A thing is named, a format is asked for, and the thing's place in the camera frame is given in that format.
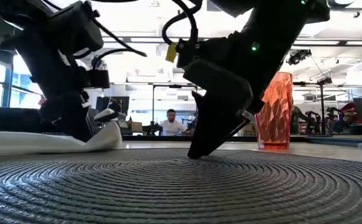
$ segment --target circular woven placemat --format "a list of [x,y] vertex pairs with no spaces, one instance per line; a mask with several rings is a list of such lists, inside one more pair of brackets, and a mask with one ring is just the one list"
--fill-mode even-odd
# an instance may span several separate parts
[[0,158],[0,223],[362,223],[362,163],[186,153]]

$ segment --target white napkin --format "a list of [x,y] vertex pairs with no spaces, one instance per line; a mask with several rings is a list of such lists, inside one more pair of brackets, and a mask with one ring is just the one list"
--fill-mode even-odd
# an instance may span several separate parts
[[121,146],[121,132],[118,124],[114,121],[105,126],[87,143],[70,136],[0,132],[0,156],[90,152],[102,149],[119,149]]

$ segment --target white t-shirt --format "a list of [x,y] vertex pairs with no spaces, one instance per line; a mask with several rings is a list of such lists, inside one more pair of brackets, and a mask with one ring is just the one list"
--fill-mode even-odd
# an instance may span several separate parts
[[160,126],[163,127],[163,136],[176,136],[179,132],[183,133],[185,131],[184,126],[178,121],[170,123],[169,120],[161,122]]

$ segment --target man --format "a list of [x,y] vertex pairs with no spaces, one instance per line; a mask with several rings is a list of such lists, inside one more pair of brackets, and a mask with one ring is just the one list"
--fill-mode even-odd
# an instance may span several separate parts
[[182,124],[175,120],[175,110],[173,109],[167,111],[167,121],[161,122],[160,126],[163,128],[163,136],[176,136],[179,133],[186,134]]

